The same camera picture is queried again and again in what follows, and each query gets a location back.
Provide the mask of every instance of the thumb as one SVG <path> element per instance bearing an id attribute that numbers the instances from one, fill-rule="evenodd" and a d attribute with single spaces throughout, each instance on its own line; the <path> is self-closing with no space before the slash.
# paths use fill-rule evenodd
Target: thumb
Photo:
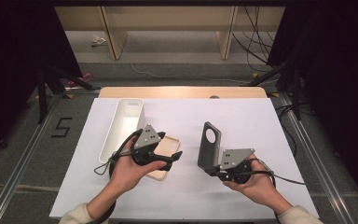
<path id="1" fill-rule="evenodd" d="M 165 162 L 165 161 L 153 161 L 153 162 L 150 162 L 149 164 L 143 166 L 142 168 L 146 175 L 146 174 L 148 174 L 152 171 L 158 170 L 159 168 L 162 168 L 166 165 L 167 165 L 167 162 Z"/>

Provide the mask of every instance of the person's left hand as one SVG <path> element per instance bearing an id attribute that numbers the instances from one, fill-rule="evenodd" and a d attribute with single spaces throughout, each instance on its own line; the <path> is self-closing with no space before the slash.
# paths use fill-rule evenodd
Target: person's left hand
<path id="1" fill-rule="evenodd" d="M 133 136 L 123 148 L 131 148 L 136 136 Z M 167 165 L 165 161 L 153 161 L 147 165 L 136 164 L 131 156 L 122 156 L 118 159 L 108 185 L 124 193 L 133 189 L 141 178 L 148 173 Z"/>

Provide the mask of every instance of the circular hole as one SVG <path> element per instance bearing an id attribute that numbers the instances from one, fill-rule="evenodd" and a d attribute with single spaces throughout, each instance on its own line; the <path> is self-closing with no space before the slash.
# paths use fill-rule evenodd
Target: circular hole
<path id="1" fill-rule="evenodd" d="M 214 143 L 214 141 L 216 141 L 216 135 L 214 134 L 214 132 L 211 129 L 208 129 L 206 131 L 206 138 L 208 139 L 208 141 L 210 143 Z"/>

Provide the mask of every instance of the finger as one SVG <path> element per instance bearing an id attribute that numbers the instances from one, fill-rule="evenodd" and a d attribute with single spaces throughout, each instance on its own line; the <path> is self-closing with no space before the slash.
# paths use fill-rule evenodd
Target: finger
<path id="1" fill-rule="evenodd" d="M 136 136 L 133 136 L 126 144 L 126 147 L 131 147 L 133 144 L 133 141 L 135 140 Z"/>
<path id="2" fill-rule="evenodd" d="M 255 156 L 255 154 L 252 154 L 250 156 L 248 156 L 248 159 L 251 160 L 251 159 L 257 159 L 257 157 Z"/>
<path id="3" fill-rule="evenodd" d="M 238 188 L 238 184 L 234 183 L 234 182 L 231 182 L 231 181 L 223 181 L 223 184 L 230 188 L 230 189 L 233 189 L 233 190 L 237 190 Z"/>
<path id="4" fill-rule="evenodd" d="M 165 161 L 153 161 L 147 165 L 142 166 L 142 171 L 143 171 L 144 175 L 146 175 L 146 174 L 148 174 L 152 171 L 158 170 L 159 168 L 162 168 L 166 165 L 167 165 L 167 162 L 165 162 Z"/>

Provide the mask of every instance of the floor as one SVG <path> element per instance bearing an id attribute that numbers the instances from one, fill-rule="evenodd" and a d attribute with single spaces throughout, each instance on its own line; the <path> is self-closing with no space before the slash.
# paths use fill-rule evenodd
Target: floor
<path id="1" fill-rule="evenodd" d="M 215 34 L 210 32 L 131 32 L 125 51 L 118 61 L 112 61 L 105 43 L 98 47 L 91 46 L 93 36 L 104 38 L 103 33 L 68 32 L 67 35 L 82 71 L 94 75 L 90 82 L 93 86 L 238 86 L 252 81 L 253 75 L 263 74 L 255 69 L 269 69 L 256 57 L 247 57 L 235 39 L 231 43 L 228 60 L 222 61 Z M 249 46 L 244 34 L 235 35 L 244 46 Z M 266 45 L 272 42 L 267 34 L 262 34 L 262 39 Z M 259 45 L 254 43 L 250 49 L 258 57 L 264 57 Z M 275 107 L 285 105 L 285 100 L 290 100 L 290 97 L 286 99 L 285 94 L 272 94 L 276 93 L 274 84 L 277 78 L 262 85 L 270 93 Z M 72 88 L 67 89 L 68 97 L 51 96 L 48 99 L 50 114 L 43 126 L 37 124 L 39 117 L 36 96 L 37 92 L 30 96 L 28 106 L 23 109 L 18 122 L 13 126 L 7 137 L 8 147 L 0 148 L 0 194 L 5 190 L 4 187 L 9 186 L 8 180 L 17 179 L 17 182 L 11 183 L 14 191 L 8 195 L 10 200 L 1 208 L 4 213 L 0 216 L 0 223 L 58 223 L 58 220 L 48 217 L 49 210 L 65 176 L 65 167 L 68 167 L 72 159 L 92 100 L 98 97 L 98 92 Z M 301 108 L 301 116 L 301 125 L 305 127 L 314 151 L 323 162 L 334 185 L 333 189 L 337 190 L 338 196 L 345 202 L 351 218 L 351 222 L 347 223 L 358 223 L 356 184 L 339 157 L 334 155 L 334 147 L 317 115 L 305 105 Z M 70 127 L 70 131 L 64 138 L 54 138 L 53 135 L 62 134 L 62 130 L 56 129 L 60 120 L 62 125 Z M 282 125 L 293 136 L 292 139 L 287 134 L 287 139 L 292 149 L 295 149 L 296 144 L 296 162 L 321 221 L 345 223 L 341 220 L 342 215 L 331 204 L 331 197 L 326 193 L 325 186 L 319 179 L 320 174 L 310 160 L 307 144 L 296 134 L 296 122 L 291 119 L 290 114 L 282 117 Z M 22 156 L 23 152 L 28 152 L 28 159 Z M 22 164 L 22 173 L 15 178 L 12 174 L 19 167 L 19 161 L 26 163 Z M 276 222 L 271 220 L 259 223 Z"/>

